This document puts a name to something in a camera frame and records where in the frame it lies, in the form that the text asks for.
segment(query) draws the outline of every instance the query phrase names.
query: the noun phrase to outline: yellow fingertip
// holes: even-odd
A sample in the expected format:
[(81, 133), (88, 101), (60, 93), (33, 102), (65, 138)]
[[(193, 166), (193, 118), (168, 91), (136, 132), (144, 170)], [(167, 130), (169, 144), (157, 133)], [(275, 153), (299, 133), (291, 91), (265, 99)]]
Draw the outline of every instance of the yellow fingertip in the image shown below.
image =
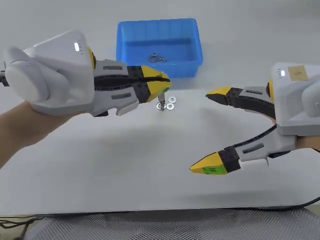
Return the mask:
[(189, 169), (196, 174), (225, 175), (228, 173), (218, 152), (204, 157)]
[(207, 95), (213, 95), (213, 94), (227, 95), (227, 93), (230, 91), (231, 88), (232, 88), (231, 86), (224, 86), (221, 88), (217, 88), (208, 92)]
[(270, 99), (273, 102), (275, 99), (275, 96), (274, 96), (274, 86), (271, 78), (269, 79), (268, 84), (269, 84)]

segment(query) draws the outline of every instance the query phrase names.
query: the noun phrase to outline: white tabletop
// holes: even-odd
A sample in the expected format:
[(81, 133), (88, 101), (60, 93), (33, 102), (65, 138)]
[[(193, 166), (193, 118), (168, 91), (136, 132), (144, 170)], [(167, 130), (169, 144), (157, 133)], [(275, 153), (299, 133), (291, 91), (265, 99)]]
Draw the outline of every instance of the white tabletop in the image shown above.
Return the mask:
[[(0, 214), (293, 205), (320, 195), (320, 155), (299, 150), (226, 176), (194, 174), (203, 156), (263, 132), (268, 119), (205, 98), (224, 85), (265, 86), (279, 61), (320, 64), (317, 0), (3, 0), (1, 48), (83, 31), (114, 59), (117, 23), (195, 18), (203, 65), (175, 80), (173, 111), (75, 117), (0, 170)], [(0, 111), (21, 102), (0, 87)]]

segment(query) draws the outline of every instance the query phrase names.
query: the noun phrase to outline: black cable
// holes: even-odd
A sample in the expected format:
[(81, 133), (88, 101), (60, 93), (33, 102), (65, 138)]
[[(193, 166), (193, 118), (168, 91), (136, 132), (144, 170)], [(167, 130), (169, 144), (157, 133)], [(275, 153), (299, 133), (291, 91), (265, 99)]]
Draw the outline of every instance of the black cable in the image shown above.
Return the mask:
[(0, 216), (0, 219), (29, 219), (34, 218), (35, 215), (30, 216)]
[(250, 211), (259, 211), (259, 212), (287, 212), (287, 211), (303, 209), (303, 208), (308, 207), (318, 201), (320, 201), (320, 196), (311, 200), (311, 201), (308, 201), (306, 203), (299, 204), (299, 205), (271, 206), (271, 207), (231, 207), (231, 208), (225, 208), (225, 209), (250, 210)]

